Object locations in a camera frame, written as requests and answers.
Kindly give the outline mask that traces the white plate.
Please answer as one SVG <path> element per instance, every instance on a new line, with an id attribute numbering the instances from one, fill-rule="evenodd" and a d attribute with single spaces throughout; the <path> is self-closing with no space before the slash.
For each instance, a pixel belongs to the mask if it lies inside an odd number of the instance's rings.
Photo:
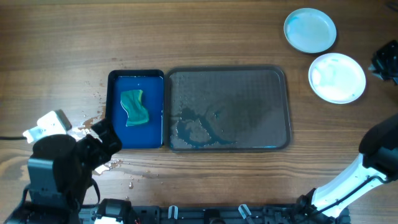
<path id="1" fill-rule="evenodd" d="M 357 100 L 366 88 L 366 77 L 359 63 L 339 53 L 316 58 L 308 69 L 308 81 L 317 96 L 339 105 Z"/>
<path id="2" fill-rule="evenodd" d="M 284 22 L 287 42 L 296 50 L 317 54 L 328 50 L 337 37 L 332 19 L 313 8 L 301 8 L 291 12 Z"/>

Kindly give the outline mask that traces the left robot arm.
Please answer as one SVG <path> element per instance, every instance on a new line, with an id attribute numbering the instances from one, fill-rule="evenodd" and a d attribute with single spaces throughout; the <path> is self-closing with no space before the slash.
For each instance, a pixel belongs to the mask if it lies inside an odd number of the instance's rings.
<path id="1" fill-rule="evenodd" d="M 93 171 L 122 148 L 110 120 L 92 125 L 98 135 L 77 141 L 55 134 L 37 141 L 27 168 L 30 184 L 6 223 L 79 223 L 86 191 L 97 187 Z"/>

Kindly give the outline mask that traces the green yellow sponge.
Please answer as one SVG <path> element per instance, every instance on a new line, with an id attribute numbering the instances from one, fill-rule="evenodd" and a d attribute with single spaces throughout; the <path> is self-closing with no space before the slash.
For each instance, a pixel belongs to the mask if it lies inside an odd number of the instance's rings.
<path id="1" fill-rule="evenodd" d="M 142 90 L 129 90 L 121 93 L 121 106 L 127 113 L 126 126 L 137 126 L 149 121 L 149 112 L 142 104 Z"/>

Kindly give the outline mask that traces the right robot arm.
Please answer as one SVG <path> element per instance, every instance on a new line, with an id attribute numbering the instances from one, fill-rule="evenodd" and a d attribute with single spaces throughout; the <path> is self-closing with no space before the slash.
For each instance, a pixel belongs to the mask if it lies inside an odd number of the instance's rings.
<path id="1" fill-rule="evenodd" d="M 351 103 L 364 91 L 364 72 L 352 58 L 328 53 L 308 71 L 313 91 L 334 104 Z M 342 211 L 370 190 L 397 180 L 397 116 L 375 125 L 362 138 L 357 158 L 329 183 L 298 198 L 292 223 L 335 223 Z"/>

